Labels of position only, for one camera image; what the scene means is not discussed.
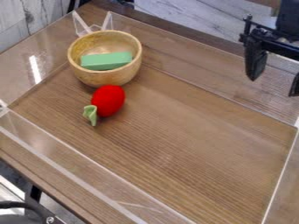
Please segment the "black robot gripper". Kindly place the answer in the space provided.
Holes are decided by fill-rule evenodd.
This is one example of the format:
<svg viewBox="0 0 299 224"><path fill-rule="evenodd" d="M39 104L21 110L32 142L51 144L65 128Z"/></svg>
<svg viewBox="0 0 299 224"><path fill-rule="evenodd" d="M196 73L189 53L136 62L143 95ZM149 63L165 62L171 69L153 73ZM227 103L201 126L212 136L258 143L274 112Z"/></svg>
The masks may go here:
<svg viewBox="0 0 299 224"><path fill-rule="evenodd" d="M244 31L239 41L246 48L246 73L255 81L266 70L267 54L274 53L299 61L299 0L280 0L275 27L254 21L252 15L244 18ZM299 96L299 73L294 77L288 92L290 97Z"/></svg>

